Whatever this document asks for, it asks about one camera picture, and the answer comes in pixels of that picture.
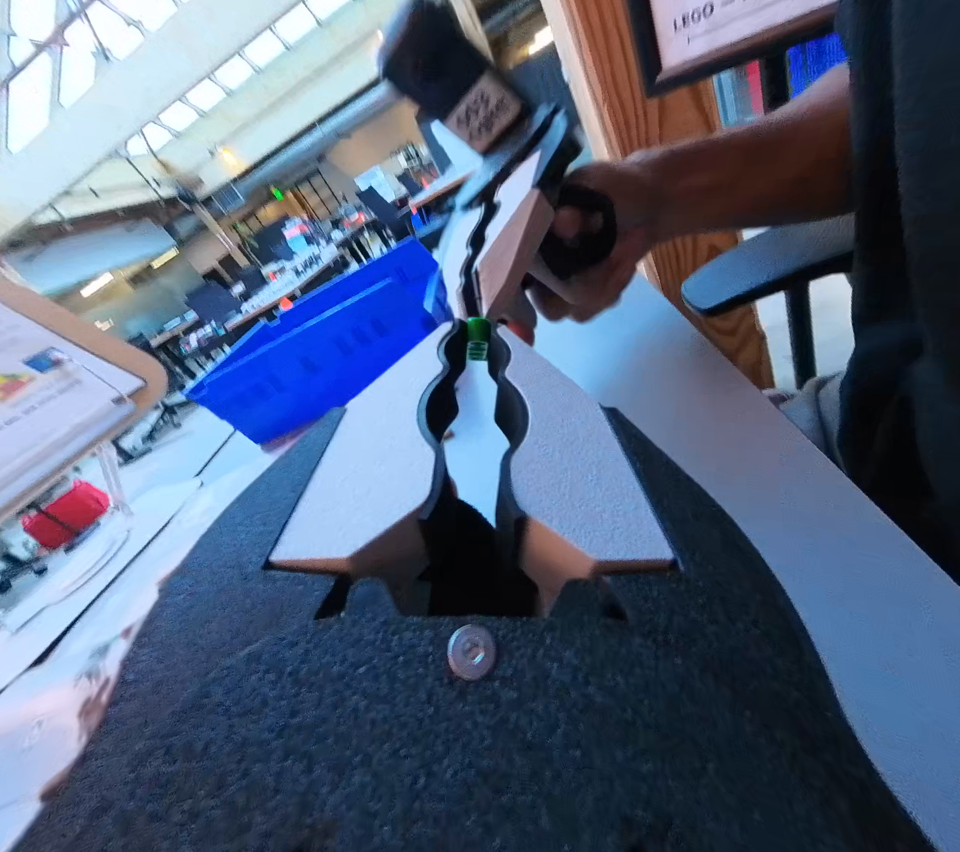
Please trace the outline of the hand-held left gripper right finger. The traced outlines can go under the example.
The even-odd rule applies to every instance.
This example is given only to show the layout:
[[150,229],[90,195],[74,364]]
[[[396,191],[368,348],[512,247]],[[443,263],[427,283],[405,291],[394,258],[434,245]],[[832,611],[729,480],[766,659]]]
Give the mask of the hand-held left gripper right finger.
[[494,421],[508,441],[500,550],[546,615],[570,582],[664,572],[675,553],[602,407],[505,326],[490,338]]

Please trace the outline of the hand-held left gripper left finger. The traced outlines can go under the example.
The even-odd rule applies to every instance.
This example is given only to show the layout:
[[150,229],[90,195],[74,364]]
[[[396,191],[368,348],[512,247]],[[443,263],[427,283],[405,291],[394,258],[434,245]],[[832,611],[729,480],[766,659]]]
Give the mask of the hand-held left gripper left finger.
[[450,373],[445,349],[457,330],[443,323],[347,403],[270,569],[374,580],[399,612],[430,612],[457,497],[427,408]]

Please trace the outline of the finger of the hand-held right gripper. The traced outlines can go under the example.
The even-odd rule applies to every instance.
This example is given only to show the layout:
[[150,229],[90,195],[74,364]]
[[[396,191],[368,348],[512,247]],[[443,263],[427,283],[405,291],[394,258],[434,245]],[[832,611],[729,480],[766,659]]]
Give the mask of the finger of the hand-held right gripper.
[[439,277],[453,318],[484,317],[476,267],[490,221],[490,201],[470,208],[456,206],[442,232],[436,250]]
[[541,160],[541,151],[533,151],[494,194],[494,214],[476,258],[479,313],[490,322],[507,313],[554,218],[538,186]]

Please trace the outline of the person's right forearm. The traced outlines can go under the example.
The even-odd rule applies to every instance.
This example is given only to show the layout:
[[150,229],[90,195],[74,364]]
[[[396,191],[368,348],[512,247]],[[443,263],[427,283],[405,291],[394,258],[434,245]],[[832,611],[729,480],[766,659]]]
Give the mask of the person's right forearm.
[[849,67],[753,123],[642,156],[646,249],[678,238],[832,219],[854,206]]

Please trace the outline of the person's right hand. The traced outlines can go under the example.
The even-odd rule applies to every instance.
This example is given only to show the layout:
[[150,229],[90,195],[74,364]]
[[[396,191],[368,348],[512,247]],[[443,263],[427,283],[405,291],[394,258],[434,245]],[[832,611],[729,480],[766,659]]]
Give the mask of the person's right hand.
[[570,172],[563,189],[604,195],[616,214],[617,239],[608,257],[566,282],[525,277],[523,295],[539,318],[584,323],[618,305],[640,261],[662,233],[665,192],[658,183],[657,150],[618,161],[594,161]]

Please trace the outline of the blue plastic bin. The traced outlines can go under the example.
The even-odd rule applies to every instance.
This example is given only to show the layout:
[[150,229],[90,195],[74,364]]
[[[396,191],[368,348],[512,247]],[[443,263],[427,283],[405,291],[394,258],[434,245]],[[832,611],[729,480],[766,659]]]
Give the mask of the blue plastic bin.
[[363,267],[344,273],[299,298],[289,310],[278,315],[274,325],[292,327],[317,318],[386,280],[398,285],[415,304],[438,315],[446,306],[446,293],[438,275],[439,263],[432,252],[417,239],[408,238]]
[[251,353],[236,347],[186,394],[265,445],[346,405],[448,320],[384,279]]

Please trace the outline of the cluttered background table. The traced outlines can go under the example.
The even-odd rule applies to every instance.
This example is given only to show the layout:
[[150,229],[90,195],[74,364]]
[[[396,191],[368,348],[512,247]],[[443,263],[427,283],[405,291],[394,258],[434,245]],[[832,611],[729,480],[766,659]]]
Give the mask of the cluttered background table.
[[166,346],[207,326],[232,334],[271,316],[282,300],[297,299],[344,270],[366,265],[397,242],[393,231],[371,215],[348,224],[349,229],[334,230],[327,242],[308,244],[304,251],[294,251],[285,240],[277,246],[281,259],[243,267],[229,290],[215,282],[199,286],[188,294],[186,312],[149,337],[150,346]]

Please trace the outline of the wooden pillar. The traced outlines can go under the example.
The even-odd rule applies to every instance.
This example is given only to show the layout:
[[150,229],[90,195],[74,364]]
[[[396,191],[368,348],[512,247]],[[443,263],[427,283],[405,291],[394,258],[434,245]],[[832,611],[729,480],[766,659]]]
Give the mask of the wooden pillar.
[[[541,0],[592,155],[621,159],[644,148],[703,138],[721,129],[713,83],[699,81],[659,99],[643,90],[626,0]],[[682,282],[740,241],[737,231],[673,239],[630,265],[644,275],[758,388],[774,373],[757,308],[719,318],[693,314]]]

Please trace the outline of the person's grey trousers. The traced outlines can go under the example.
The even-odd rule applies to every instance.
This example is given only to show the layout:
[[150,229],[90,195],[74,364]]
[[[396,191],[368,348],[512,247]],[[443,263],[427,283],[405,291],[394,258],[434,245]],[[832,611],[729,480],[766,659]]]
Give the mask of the person's grey trousers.
[[841,418],[842,371],[814,376],[797,390],[774,388],[763,390],[764,396],[806,438],[844,470],[838,445]]

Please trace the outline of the black office chair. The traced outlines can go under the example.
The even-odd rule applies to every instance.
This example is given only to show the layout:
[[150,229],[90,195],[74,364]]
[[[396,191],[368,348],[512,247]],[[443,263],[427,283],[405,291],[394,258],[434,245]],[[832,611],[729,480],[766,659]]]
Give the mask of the black office chair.
[[795,385],[817,374],[810,302],[812,282],[853,267],[854,214],[774,226],[743,240],[693,272],[681,285],[684,304],[715,318],[783,294]]

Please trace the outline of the red toolbox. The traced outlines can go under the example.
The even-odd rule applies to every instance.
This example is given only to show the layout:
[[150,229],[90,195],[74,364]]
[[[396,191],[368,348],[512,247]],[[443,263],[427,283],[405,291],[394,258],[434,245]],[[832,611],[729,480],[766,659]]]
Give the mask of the red toolbox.
[[73,479],[45,504],[33,504],[21,516],[23,531],[47,552],[69,546],[109,511],[111,498],[85,479]]

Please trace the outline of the printed instruction sheet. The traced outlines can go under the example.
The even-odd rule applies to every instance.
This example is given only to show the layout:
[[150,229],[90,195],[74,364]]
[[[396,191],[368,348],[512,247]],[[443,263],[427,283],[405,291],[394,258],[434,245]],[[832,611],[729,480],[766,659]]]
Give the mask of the printed instruction sheet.
[[2,305],[2,509],[123,421],[145,385]]

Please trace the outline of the stack of blue crates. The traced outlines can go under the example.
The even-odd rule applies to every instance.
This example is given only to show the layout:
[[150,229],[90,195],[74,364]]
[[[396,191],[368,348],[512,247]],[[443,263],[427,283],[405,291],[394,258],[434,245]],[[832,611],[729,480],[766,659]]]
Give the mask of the stack of blue crates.
[[786,51],[789,95],[796,98],[834,67],[847,63],[841,37],[832,31],[791,46]]

